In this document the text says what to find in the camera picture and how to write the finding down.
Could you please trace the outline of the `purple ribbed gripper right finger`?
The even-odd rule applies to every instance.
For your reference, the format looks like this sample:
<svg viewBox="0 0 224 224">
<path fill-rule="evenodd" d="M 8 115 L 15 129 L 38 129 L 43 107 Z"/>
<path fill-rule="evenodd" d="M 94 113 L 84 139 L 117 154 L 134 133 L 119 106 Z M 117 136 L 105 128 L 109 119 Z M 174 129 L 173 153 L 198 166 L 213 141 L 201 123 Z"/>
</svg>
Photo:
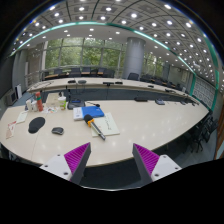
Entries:
<svg viewBox="0 0 224 224">
<path fill-rule="evenodd" d="M 136 143 L 133 144 L 132 154 L 143 183 L 154 182 L 181 170 L 168 155 L 159 156 Z"/>
</svg>

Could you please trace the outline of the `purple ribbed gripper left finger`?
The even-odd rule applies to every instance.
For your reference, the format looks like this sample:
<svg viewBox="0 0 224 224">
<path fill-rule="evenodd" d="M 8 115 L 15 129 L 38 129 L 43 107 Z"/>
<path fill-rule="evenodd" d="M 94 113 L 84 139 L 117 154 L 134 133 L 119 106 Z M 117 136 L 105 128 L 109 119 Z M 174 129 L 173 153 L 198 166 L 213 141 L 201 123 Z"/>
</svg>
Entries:
<svg viewBox="0 0 224 224">
<path fill-rule="evenodd" d="M 91 154 L 91 144 L 81 145 L 66 154 L 57 154 L 41 166 L 48 171 L 72 183 L 79 184 Z"/>
</svg>

